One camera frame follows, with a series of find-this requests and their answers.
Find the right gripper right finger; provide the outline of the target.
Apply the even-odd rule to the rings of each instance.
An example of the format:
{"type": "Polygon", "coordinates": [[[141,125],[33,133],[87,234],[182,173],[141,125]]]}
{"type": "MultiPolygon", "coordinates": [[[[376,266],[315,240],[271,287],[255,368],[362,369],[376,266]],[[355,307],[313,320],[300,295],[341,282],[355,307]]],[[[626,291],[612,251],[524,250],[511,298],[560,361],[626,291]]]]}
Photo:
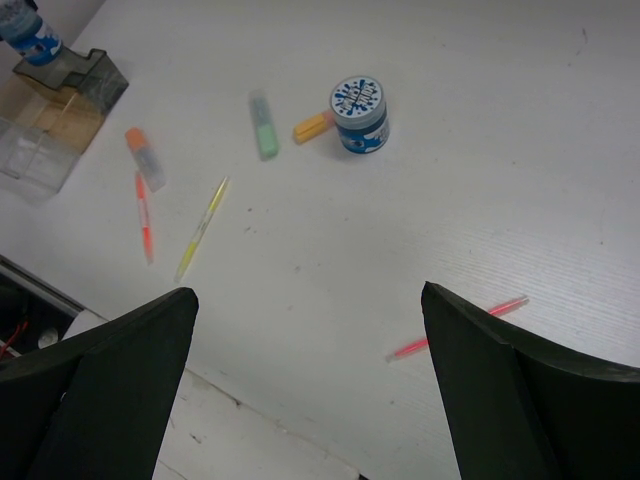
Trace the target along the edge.
{"type": "Polygon", "coordinates": [[[464,479],[636,479],[639,371],[426,283],[429,350],[464,479]]]}

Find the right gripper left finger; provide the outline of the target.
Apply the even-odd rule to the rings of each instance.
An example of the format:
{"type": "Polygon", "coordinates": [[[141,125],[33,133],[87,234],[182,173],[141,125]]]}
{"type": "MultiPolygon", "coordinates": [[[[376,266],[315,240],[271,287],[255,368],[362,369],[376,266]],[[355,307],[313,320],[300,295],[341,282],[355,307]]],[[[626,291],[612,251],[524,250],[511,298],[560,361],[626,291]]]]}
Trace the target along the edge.
{"type": "Polygon", "coordinates": [[[198,309],[195,292],[177,288],[2,362],[2,478],[151,478],[198,309]]]}

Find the orange thin pen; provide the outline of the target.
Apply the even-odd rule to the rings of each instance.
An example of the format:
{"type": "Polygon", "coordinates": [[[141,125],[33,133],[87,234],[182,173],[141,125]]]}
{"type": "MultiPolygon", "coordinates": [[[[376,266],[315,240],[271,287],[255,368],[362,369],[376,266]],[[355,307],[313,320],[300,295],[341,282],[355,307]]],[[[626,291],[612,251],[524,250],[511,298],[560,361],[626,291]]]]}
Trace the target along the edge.
{"type": "Polygon", "coordinates": [[[140,172],[135,173],[136,196],[139,209],[139,219],[142,232],[142,242],[145,258],[148,264],[154,260],[153,237],[150,225],[145,182],[140,172]]]}

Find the orange highlighter clear cap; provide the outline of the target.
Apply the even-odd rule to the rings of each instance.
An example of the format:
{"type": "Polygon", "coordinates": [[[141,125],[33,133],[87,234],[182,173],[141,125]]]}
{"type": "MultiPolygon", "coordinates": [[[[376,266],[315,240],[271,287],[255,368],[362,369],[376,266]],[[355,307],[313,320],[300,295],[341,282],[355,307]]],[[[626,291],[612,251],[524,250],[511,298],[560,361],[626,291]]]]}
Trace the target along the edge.
{"type": "Polygon", "coordinates": [[[131,128],[125,133],[125,139],[148,188],[157,192],[166,185],[166,176],[144,131],[137,127],[131,128]]]}

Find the green highlighter marker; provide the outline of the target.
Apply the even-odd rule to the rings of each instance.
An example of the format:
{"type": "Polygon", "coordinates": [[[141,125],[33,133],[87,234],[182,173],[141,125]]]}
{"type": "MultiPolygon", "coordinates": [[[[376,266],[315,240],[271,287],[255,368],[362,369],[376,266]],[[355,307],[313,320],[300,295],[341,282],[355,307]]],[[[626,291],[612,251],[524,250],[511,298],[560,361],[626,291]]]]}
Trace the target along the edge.
{"type": "Polygon", "coordinates": [[[249,94],[249,110],[252,117],[257,148],[263,160],[279,153],[279,141],[266,95],[261,90],[249,94]]]}

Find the blue paint jar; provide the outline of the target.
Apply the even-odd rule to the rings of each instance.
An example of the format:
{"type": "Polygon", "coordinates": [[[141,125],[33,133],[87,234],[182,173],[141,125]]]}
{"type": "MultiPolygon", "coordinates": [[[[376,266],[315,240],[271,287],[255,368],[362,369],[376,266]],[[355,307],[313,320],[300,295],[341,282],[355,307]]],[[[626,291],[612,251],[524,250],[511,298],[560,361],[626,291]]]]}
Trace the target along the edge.
{"type": "Polygon", "coordinates": [[[329,105],[340,142],[349,152],[373,153],[387,142],[387,102],[376,79],[363,75],[344,79],[331,92],[329,105]]]}
{"type": "Polygon", "coordinates": [[[29,64],[44,66],[58,57],[63,42],[37,9],[34,1],[2,1],[1,40],[29,64]]]}

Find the yellow orange highlighter marker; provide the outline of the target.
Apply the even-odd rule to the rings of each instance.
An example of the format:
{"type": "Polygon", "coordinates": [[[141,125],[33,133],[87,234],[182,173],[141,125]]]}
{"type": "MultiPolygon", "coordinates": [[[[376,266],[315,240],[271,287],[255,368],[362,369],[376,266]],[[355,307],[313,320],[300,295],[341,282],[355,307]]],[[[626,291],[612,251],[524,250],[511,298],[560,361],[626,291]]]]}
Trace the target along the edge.
{"type": "Polygon", "coordinates": [[[304,144],[327,132],[334,126],[333,114],[330,110],[318,113],[293,128],[293,139],[296,144],[304,144]]]}

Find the pink thin pen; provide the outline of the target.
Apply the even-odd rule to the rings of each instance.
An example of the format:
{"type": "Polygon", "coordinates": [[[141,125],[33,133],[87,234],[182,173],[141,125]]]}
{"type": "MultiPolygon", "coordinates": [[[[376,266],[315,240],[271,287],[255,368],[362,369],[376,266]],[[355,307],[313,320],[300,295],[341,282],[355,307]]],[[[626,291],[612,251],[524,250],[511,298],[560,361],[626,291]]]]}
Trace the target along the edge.
{"type": "MultiPolygon", "coordinates": [[[[507,302],[496,305],[488,309],[487,312],[493,316],[501,317],[522,308],[528,302],[529,302],[529,297],[526,295],[523,295],[518,298],[514,298],[507,302]]],[[[401,360],[411,355],[414,355],[418,352],[424,351],[428,347],[429,347],[429,341],[426,337],[423,337],[390,353],[389,355],[386,356],[385,360],[388,363],[401,360]]]]}

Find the yellow thin pen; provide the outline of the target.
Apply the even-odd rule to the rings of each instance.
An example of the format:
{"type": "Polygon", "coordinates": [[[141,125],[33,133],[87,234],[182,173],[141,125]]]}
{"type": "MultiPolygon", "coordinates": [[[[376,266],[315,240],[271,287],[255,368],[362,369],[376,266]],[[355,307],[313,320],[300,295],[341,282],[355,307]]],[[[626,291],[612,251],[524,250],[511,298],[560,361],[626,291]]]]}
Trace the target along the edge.
{"type": "Polygon", "coordinates": [[[174,275],[174,282],[180,283],[186,274],[189,266],[191,265],[193,258],[196,254],[198,246],[204,237],[204,234],[213,218],[214,213],[219,207],[225,192],[229,185],[229,177],[226,176],[222,179],[220,185],[212,196],[204,214],[202,215],[199,224],[196,228],[194,235],[192,236],[174,275]]]}

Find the clear plastic organizer tray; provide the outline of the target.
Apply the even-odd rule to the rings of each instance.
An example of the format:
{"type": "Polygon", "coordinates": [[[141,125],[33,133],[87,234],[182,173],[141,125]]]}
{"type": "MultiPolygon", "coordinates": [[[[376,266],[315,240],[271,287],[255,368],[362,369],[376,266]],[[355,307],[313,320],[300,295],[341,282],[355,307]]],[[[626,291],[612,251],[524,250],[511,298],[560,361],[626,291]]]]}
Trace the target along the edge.
{"type": "Polygon", "coordinates": [[[1,176],[58,193],[128,86],[101,49],[20,61],[1,88],[1,176]]]}

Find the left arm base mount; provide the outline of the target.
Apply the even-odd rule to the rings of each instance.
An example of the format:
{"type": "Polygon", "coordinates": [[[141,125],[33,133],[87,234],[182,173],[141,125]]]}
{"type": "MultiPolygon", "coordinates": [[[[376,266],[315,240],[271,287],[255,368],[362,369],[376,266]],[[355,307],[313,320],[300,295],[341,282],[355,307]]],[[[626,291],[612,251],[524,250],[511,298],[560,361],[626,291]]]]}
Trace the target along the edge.
{"type": "Polygon", "coordinates": [[[1,361],[61,341],[84,307],[1,257],[1,361]]]}

